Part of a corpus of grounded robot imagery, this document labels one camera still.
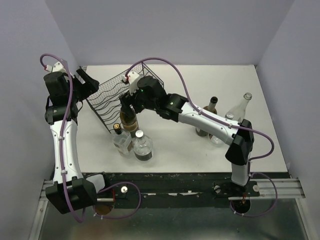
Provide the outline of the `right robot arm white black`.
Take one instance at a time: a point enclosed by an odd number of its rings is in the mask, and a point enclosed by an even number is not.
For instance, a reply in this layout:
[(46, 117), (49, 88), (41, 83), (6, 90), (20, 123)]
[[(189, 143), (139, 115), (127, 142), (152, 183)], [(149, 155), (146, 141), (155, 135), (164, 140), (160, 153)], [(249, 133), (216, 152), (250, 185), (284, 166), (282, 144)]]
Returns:
[(119, 97), (121, 111), (132, 117), (143, 110), (151, 110), (166, 120), (191, 125), (223, 141), (229, 146), (225, 158), (231, 163), (230, 191), (241, 196), (248, 190), (249, 156), (253, 150), (254, 136), (248, 120), (241, 123), (220, 117), (176, 93), (166, 93), (158, 79), (141, 76), (132, 71), (122, 77), (129, 86)]

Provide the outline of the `olive green wine bottle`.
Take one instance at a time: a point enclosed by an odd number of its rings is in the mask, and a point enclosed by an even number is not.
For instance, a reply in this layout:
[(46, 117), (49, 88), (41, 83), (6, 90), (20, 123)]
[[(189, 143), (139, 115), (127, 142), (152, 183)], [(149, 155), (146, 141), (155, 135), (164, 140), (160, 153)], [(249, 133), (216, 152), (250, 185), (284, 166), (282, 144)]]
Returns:
[(128, 112), (130, 115), (128, 115), (126, 111), (120, 111), (120, 121), (123, 128), (128, 131), (133, 138), (135, 138), (136, 131), (139, 130), (137, 115), (132, 107), (129, 107)]

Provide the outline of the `black wire wine rack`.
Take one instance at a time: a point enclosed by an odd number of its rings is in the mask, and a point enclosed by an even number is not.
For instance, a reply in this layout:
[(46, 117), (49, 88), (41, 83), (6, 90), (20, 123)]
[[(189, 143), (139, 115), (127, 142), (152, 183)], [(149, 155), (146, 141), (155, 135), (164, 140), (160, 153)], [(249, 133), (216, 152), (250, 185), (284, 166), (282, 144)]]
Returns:
[(124, 84), (122, 77), (126, 72), (102, 82), (96, 93), (86, 99), (91, 110), (110, 132), (113, 124), (120, 122), (121, 102), (120, 95), (129, 91), (129, 86)]

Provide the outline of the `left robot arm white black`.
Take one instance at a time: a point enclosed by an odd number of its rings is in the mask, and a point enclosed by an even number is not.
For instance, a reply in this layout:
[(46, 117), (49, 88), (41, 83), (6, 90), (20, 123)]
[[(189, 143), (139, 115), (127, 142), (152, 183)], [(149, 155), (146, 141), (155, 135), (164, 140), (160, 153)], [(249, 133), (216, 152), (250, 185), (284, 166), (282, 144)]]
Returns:
[(104, 198), (111, 191), (103, 173), (85, 177), (80, 169), (77, 104), (96, 93), (99, 82), (81, 68), (76, 72), (78, 76), (72, 78), (73, 85), (67, 81), (64, 69), (43, 78), (49, 92), (44, 117), (52, 133), (55, 157), (53, 185), (46, 188), (45, 195), (61, 214), (94, 206), (97, 195)]

